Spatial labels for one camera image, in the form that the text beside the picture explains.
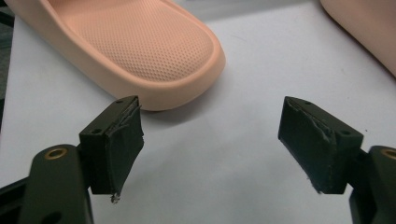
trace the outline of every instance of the pink slide sandal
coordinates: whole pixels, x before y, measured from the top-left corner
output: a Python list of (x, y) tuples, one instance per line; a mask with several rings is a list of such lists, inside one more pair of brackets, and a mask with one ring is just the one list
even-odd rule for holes
[(320, 0), (323, 7), (396, 76), (395, 0)]
[(170, 0), (6, 2), (97, 85), (146, 110), (186, 104), (225, 66), (216, 36)]

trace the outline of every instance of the white table surface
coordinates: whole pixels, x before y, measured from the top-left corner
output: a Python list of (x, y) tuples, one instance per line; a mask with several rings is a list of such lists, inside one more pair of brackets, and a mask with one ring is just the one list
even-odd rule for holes
[[(277, 140), (283, 99), (303, 98), (396, 147), (395, 78), (313, 0), (178, 0), (218, 36), (220, 79), (193, 102), (142, 112), (146, 144), (117, 205), (95, 223), (352, 223), (348, 197), (319, 195)], [(16, 19), (0, 134), (0, 187), (113, 100)]]

